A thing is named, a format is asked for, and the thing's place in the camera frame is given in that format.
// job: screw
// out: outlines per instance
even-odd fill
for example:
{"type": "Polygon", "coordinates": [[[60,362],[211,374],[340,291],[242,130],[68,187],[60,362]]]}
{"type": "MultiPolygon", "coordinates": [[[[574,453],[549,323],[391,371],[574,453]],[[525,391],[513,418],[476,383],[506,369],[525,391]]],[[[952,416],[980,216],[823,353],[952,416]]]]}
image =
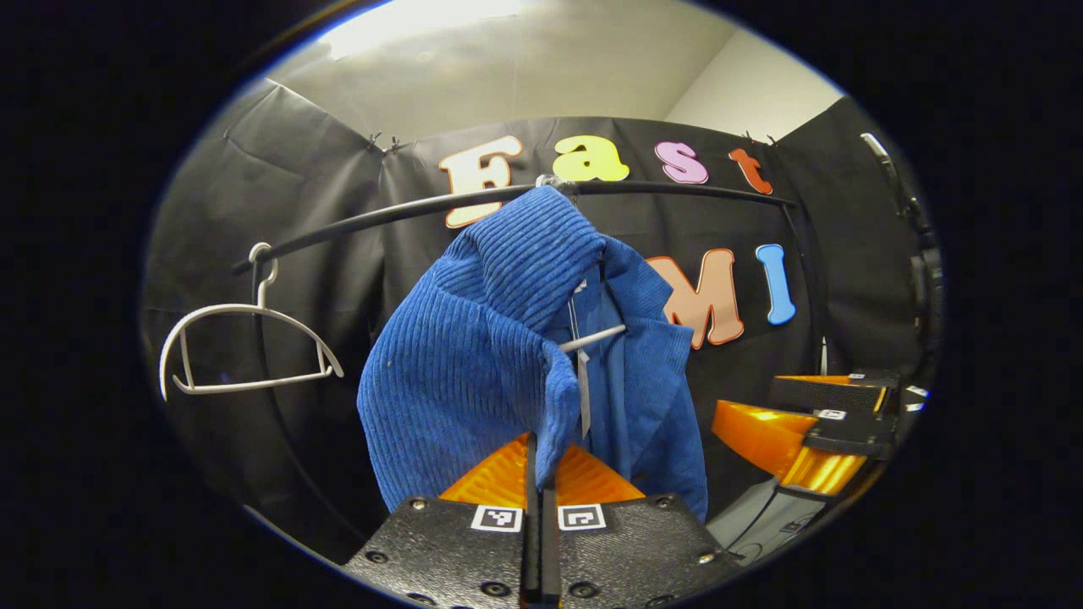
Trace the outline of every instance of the screw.
{"type": "Polygon", "coordinates": [[[407,594],[406,598],[413,598],[414,600],[417,600],[418,602],[425,602],[426,605],[432,605],[433,607],[436,606],[436,601],[435,600],[429,598],[428,596],[426,596],[423,594],[407,594]]]}
{"type": "Polygon", "coordinates": [[[598,586],[590,582],[579,582],[577,584],[573,584],[572,587],[569,588],[569,592],[576,598],[590,598],[591,596],[598,594],[598,586]]]}
{"type": "Polygon", "coordinates": [[[508,596],[511,593],[508,586],[500,582],[485,582],[481,585],[481,591],[490,596],[508,596]]]}
{"type": "Polygon", "coordinates": [[[658,596],[658,597],[655,597],[655,598],[652,598],[652,599],[648,600],[645,606],[647,607],[656,607],[656,606],[662,605],[664,602],[669,602],[673,599],[674,599],[674,595],[671,595],[671,594],[665,594],[665,595],[662,595],[662,596],[658,596]]]}

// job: white wall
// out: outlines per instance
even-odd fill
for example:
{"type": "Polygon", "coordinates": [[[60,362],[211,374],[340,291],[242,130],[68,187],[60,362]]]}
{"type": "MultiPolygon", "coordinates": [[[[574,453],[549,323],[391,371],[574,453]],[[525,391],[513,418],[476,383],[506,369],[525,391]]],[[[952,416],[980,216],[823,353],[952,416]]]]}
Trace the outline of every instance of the white wall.
{"type": "Polygon", "coordinates": [[[774,43],[739,29],[669,111],[666,120],[781,139],[844,94],[774,43]]]}

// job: blue sweater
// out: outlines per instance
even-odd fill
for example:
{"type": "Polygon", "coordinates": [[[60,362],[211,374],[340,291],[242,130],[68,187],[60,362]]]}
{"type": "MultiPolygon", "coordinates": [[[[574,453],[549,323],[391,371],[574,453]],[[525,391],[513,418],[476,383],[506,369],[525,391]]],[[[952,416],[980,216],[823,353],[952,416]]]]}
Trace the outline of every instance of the blue sweater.
{"type": "Polygon", "coordinates": [[[703,446],[684,378],[692,331],[666,320],[671,288],[643,258],[550,186],[464,230],[373,346],[357,410],[389,509],[439,495],[524,431],[537,435],[539,487],[582,442],[572,354],[557,340],[569,338],[567,302],[585,277],[580,335],[614,319],[627,325],[588,349],[586,448],[647,494],[679,493],[704,519],[703,446]],[[599,261],[608,291],[590,288],[599,261]]]}

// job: ribbed knit fabric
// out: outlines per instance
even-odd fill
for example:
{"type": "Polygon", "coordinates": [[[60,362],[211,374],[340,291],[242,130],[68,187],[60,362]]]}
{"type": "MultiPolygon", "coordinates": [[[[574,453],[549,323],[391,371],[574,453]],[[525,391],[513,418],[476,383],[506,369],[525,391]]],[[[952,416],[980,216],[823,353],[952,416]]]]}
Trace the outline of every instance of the ribbed knit fabric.
{"type": "Polygon", "coordinates": [[[642,257],[550,186],[464,230],[374,345],[357,410],[389,509],[410,494],[439,495],[523,431],[537,435],[538,484],[552,476],[578,441],[579,390],[572,359],[544,334],[559,314],[566,320],[599,260],[628,326],[626,429],[606,443],[626,446],[640,490],[678,492],[704,518],[703,449],[684,378],[692,331],[666,321],[671,288],[642,257]]]}

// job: black clothes rack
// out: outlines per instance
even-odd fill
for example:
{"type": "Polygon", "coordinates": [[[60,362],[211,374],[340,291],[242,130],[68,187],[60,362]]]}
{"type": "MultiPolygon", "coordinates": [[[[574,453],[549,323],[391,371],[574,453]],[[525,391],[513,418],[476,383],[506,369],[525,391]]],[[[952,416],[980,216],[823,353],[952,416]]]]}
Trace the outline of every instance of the black clothes rack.
{"type": "MultiPolygon", "coordinates": [[[[809,222],[808,216],[804,213],[804,208],[795,202],[781,199],[777,197],[766,196],[756,193],[748,193],[744,191],[736,191],[731,189],[720,189],[716,186],[704,186],[701,184],[680,184],[680,183],[665,183],[665,182],[645,182],[645,181],[619,181],[619,182],[604,182],[604,181],[585,181],[585,182],[571,182],[571,181],[560,181],[551,184],[561,191],[565,196],[570,196],[574,199],[577,196],[589,196],[589,195],[612,195],[612,194],[671,194],[671,195],[686,195],[686,196],[705,196],[715,198],[729,198],[738,200],[746,200],[754,203],[761,203],[766,205],[772,205],[778,207],[784,218],[786,219],[786,224],[790,228],[791,233],[794,236],[794,242],[797,245],[798,259],[801,267],[801,272],[805,274],[805,282],[808,286],[806,289],[808,296],[808,306],[810,313],[810,326],[814,338],[824,336],[821,333],[821,320],[825,311],[818,308],[818,298],[820,294],[819,290],[819,280],[818,275],[813,274],[814,269],[810,267],[806,258],[806,250],[809,249],[806,244],[806,238],[803,237],[805,233],[797,230],[794,224],[793,215],[791,210],[803,211],[800,218],[806,222],[809,222]]],[[[260,283],[260,270],[262,264],[270,262],[274,259],[280,258],[288,254],[292,254],[300,249],[318,245],[335,238],[362,231],[365,229],[370,229],[375,226],[380,226],[383,224],[389,224],[397,220],[405,220],[407,218],[416,218],[419,216],[425,216],[428,213],[435,213],[440,211],[447,211],[456,207],[467,207],[470,205],[480,205],[485,203],[495,203],[500,200],[511,200],[537,187],[535,184],[523,184],[514,185],[503,189],[487,189],[484,191],[464,193],[464,194],[451,194],[441,195],[434,197],[422,198],[409,203],[403,203],[400,205],[393,205],[386,207],[383,209],[378,209],[376,211],[370,211],[367,213],[362,213],[353,218],[347,218],[338,222],[328,224],[322,229],[317,229],[310,233],[298,236],[289,242],[282,245],[271,247],[270,249],[264,249],[256,255],[256,261],[250,262],[247,259],[237,262],[233,265],[232,272],[235,275],[244,274],[245,272],[252,271],[252,302],[257,302],[258,291],[257,288],[260,283]]],[[[252,329],[256,336],[256,345],[259,350],[259,361],[264,375],[270,376],[268,371],[268,360],[266,360],[266,349],[263,341],[263,331],[262,331],[262,318],[259,315],[253,315],[252,329]]],[[[818,339],[812,342],[812,358],[813,366],[815,368],[820,365],[821,358],[821,345],[818,339]]],[[[274,389],[268,388],[265,390],[268,401],[272,406],[273,419],[276,428],[282,435],[283,442],[289,453],[290,461],[293,466],[298,469],[301,478],[305,484],[310,488],[316,498],[324,504],[324,506],[330,511],[330,514],[354,536],[358,539],[361,543],[367,541],[368,535],[362,533],[355,526],[353,526],[338,509],[331,505],[330,501],[327,500],[326,495],[316,484],[315,480],[308,472],[304,466],[301,464],[300,458],[297,455],[297,451],[293,446],[292,441],[289,438],[289,433],[286,430],[285,420],[282,414],[282,409],[278,405],[277,399],[275,398],[274,389]]]]}

